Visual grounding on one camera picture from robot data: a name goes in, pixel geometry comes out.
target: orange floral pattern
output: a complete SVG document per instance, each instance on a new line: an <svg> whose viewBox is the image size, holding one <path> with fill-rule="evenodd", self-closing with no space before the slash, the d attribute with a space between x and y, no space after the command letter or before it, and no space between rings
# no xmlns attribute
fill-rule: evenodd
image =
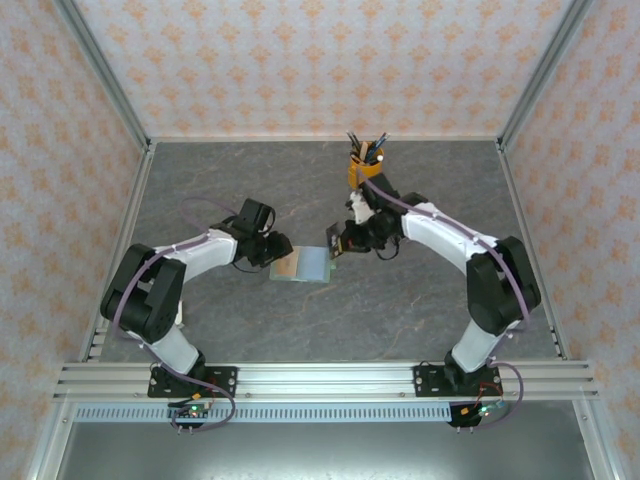
<svg viewBox="0 0 640 480"><path fill-rule="evenodd" d="M206 137L496 136L571 2L78 3L146 131Z"/></svg>
<svg viewBox="0 0 640 480"><path fill-rule="evenodd" d="M594 361L631 472L640 472L637 7L594 3L508 152L569 348Z"/></svg>
<svg viewBox="0 0 640 480"><path fill-rule="evenodd" d="M95 312L139 152L54 2L0 2L0 22L0 476L18 479Z"/></svg>

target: metal extrusion beam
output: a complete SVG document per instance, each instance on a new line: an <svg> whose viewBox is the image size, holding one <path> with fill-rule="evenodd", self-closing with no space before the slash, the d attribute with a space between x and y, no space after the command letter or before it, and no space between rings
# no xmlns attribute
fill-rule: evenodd
<svg viewBox="0 0 640 480"><path fill-rule="evenodd" d="M78 8L74 0L55 0L55 3L58 6L60 14L67 21L69 28L78 40L87 60L102 82L113 105L122 117L127 130L129 130L129 133L139 147L141 149L145 148L149 142L144 127L136 115L136 112L133 110L131 103L129 103L129 99L122 89L120 82L113 73L113 70L111 70L93 33L91 33L91 29L84 19L80 8Z"/></svg>
<svg viewBox="0 0 640 480"><path fill-rule="evenodd" d="M412 376L412 367L417 363L235 363L233 366L240 369L236 400L239 403L475 400L474 397L417 398ZM524 379L524 400L598 398L587 362L558 359L512 364ZM515 400L518 382L514 373L500 368L500 376L505 398ZM166 403L166 399L147 397L149 378L146 363L70 363L62 369L54 401Z"/></svg>
<svg viewBox="0 0 640 480"><path fill-rule="evenodd" d="M547 80L551 77L573 35L582 24L582 19L587 10L589 10L591 3L593 3L593 0L574 0L569 6L556 34L542 55L538 66L533 72L533 76L511 113L502 135L498 137L498 143L502 150L509 148L518 133L518 129L533 109L538 96L547 84Z"/></svg>

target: orange object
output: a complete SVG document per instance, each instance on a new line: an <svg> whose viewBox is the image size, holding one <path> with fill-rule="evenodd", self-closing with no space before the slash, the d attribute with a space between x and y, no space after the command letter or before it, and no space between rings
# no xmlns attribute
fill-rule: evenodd
<svg viewBox="0 0 640 480"><path fill-rule="evenodd" d="M373 158L375 159L378 155L384 156L384 150L379 148L373 155ZM354 160L353 157L350 158L350 161L351 164L349 165L347 180L349 181L349 186L354 190L358 188L358 180L362 183L363 176L370 178L382 172L382 162L378 160L374 160L375 163L373 165L365 165L362 160Z"/></svg>

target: metal floor panel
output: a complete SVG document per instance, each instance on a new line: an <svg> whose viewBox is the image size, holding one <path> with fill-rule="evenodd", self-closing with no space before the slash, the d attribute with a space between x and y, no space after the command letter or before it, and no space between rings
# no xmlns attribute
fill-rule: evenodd
<svg viewBox="0 0 640 480"><path fill-rule="evenodd" d="M589 480L571 402L529 402L499 428L444 423L74 424L60 480Z"/></svg>

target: gray table surface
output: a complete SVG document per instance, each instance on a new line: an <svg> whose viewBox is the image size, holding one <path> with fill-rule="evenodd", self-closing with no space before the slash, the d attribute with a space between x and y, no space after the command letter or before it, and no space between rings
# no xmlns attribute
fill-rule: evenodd
<svg viewBox="0 0 640 480"><path fill-rule="evenodd" d="M347 218L348 142L161 143L133 242L167 245L198 234L180 200L209 195L239 209L246 197L274 207L276 229L294 245L325 245ZM521 237L491 142L387 142L384 171L401 193L416 191L483 233ZM206 204L207 224L226 215ZM329 284L269 280L225 266L185 285L184 333L210 362L440 360L469 322L465 277L426 247L405 241L389 262L375 254L337 260ZM542 307L500 357L555 357ZM104 345L102 361L148 357L129 342Z"/></svg>

